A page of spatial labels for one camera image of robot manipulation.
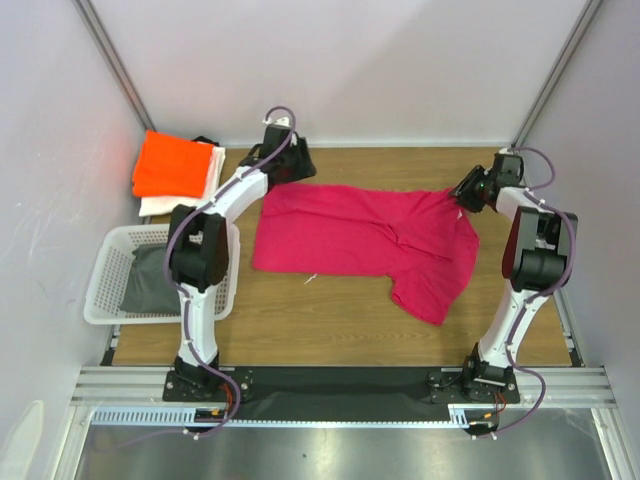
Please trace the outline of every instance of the white cloth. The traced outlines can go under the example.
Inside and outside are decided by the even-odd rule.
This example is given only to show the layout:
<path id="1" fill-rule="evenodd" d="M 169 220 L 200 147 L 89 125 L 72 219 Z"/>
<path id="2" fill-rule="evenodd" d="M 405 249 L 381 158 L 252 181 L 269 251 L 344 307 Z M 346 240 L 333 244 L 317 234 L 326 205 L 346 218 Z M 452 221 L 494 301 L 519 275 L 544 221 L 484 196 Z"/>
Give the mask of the white cloth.
<path id="1" fill-rule="evenodd" d="M 221 147 L 213 147 L 211 151 L 211 161 L 209 162 L 209 170 L 207 171 L 207 181 L 204 187 L 202 198 L 195 197 L 142 197 L 140 200 L 140 217 L 149 217 L 152 215 L 164 215 L 171 213 L 177 205 L 186 205 L 193 207 L 202 199 L 210 198 L 218 189 L 220 182 L 220 172 L 225 161 L 225 150 Z"/>

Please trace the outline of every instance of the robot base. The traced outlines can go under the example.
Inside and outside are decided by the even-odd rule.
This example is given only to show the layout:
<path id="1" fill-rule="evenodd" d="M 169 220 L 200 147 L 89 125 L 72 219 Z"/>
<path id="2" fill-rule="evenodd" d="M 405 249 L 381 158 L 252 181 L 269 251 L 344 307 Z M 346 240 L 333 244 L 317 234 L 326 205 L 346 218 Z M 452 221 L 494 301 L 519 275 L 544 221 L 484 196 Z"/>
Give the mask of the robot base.
<path id="1" fill-rule="evenodd" d="M 498 368 L 480 360 L 478 344 L 465 361 L 462 370 L 429 370 L 429 400 L 435 404 L 482 403 L 495 405 L 496 394 L 507 403 L 520 403 L 518 383 L 512 368 Z"/>
<path id="2" fill-rule="evenodd" d="M 218 356 L 209 364 L 218 370 Z M 241 402 L 248 399 L 251 393 L 252 373 L 249 369 L 236 368 L 225 371 L 225 375 L 233 378 L 242 393 Z M 176 357 L 173 368 L 167 373 L 162 400 L 165 402 L 225 402 L 226 394 L 221 390 L 223 380 L 204 368 L 195 367 Z"/>

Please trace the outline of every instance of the pink t-shirt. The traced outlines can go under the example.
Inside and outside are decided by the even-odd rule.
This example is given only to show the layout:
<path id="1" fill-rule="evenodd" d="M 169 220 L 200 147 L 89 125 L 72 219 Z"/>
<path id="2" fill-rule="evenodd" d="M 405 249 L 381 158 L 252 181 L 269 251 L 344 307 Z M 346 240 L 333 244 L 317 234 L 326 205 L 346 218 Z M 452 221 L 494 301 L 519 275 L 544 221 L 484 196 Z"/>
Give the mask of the pink t-shirt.
<path id="1" fill-rule="evenodd" d="M 447 193 L 276 186 L 264 199 L 253 266 L 388 275 L 396 304 L 439 325 L 469 283 L 479 246 L 471 223 Z"/>

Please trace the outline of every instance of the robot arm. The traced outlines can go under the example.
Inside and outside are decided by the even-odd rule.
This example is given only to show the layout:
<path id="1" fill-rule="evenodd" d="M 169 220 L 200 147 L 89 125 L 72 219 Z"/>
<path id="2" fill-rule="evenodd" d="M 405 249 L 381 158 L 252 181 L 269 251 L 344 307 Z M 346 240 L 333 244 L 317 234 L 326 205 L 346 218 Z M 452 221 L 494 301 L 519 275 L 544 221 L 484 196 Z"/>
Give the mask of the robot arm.
<path id="1" fill-rule="evenodd" d="M 249 152 L 210 200 L 197 208 L 180 205 L 171 215 L 165 266 L 179 292 L 183 322 L 170 374 L 172 385 L 180 383 L 182 390 L 187 386 L 189 398 L 206 400 L 220 383 L 203 364 L 218 368 L 212 312 L 229 267 L 236 219 L 274 185 L 316 174 L 306 140 L 293 128 L 288 118 L 269 123 L 262 144 Z"/>
<path id="2" fill-rule="evenodd" d="M 570 232 L 561 215 L 574 235 L 578 219 L 535 202 L 520 186 L 522 174 L 522 157 L 501 150 L 491 169 L 475 167 L 451 193 L 465 209 L 479 212 L 489 205 L 512 224 L 502 259 L 502 301 L 462 372 L 462 390 L 473 401 L 490 401 L 494 393 L 514 388 L 522 339 L 553 287 L 570 275 Z"/>

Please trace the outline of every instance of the metal floor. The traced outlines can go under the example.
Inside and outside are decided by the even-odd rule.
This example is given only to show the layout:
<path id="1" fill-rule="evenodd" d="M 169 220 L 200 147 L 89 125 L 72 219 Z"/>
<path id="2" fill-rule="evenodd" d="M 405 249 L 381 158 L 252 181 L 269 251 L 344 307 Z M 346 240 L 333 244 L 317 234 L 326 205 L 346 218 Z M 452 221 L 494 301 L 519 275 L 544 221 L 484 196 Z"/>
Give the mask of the metal floor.
<path id="1" fill-rule="evenodd" d="M 503 424 L 520 415 L 505 412 Z M 590 410 L 541 410 L 493 440 L 459 430 L 225 427 L 194 442 L 153 431 L 93 426 L 77 480 L 419 480 L 611 478 Z M 99 453 L 95 448 L 107 450 Z"/>

